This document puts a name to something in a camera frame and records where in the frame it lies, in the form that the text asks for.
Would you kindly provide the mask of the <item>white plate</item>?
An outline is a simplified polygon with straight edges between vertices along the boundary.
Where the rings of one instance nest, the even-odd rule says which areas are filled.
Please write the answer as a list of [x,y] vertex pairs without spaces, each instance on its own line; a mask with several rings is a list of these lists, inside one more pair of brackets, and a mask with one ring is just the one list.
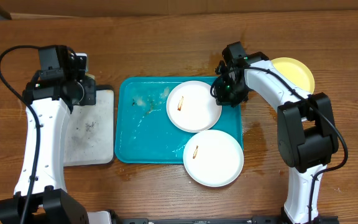
[[230,134],[210,129],[189,139],[183,151],[183,165],[197,183],[207,187],[224,187],[240,175],[244,153]]
[[169,120],[189,133],[212,128],[220,119],[223,108],[216,104],[210,88],[211,85],[195,80],[177,85],[166,102]]

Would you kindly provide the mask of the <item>yellow round plate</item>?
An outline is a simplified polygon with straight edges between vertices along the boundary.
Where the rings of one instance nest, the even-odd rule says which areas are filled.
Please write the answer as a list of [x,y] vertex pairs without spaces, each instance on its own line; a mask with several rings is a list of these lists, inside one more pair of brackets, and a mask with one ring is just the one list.
[[299,60],[279,57],[272,60],[273,66],[296,86],[309,93],[314,92],[315,82],[311,70]]

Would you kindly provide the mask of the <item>yellow sponge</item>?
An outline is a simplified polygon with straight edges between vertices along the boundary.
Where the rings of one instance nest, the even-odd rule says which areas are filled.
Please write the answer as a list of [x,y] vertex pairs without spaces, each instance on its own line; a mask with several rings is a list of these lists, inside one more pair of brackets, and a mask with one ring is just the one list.
[[86,78],[87,80],[94,80],[94,76],[93,76],[93,75],[90,75],[90,74],[88,74],[88,73],[85,74],[85,78]]

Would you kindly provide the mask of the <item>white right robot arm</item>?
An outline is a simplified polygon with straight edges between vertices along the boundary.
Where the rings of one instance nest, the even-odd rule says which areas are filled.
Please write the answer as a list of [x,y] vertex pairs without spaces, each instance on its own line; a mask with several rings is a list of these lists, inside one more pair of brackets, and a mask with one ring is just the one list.
[[277,113],[277,146],[289,167],[283,221],[322,223],[319,186],[339,147],[329,98],[296,86],[261,52],[224,53],[215,72],[211,95],[217,104],[235,107],[256,91]]

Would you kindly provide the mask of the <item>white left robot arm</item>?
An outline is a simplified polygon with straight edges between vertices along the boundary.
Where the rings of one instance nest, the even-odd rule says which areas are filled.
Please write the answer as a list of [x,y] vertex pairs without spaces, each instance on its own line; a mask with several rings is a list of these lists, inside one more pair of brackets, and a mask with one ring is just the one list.
[[93,109],[100,88],[88,56],[65,46],[39,50],[40,69],[18,98],[26,106],[24,161],[12,198],[0,200],[1,223],[115,223],[110,210],[89,212],[67,193],[66,135],[74,111]]

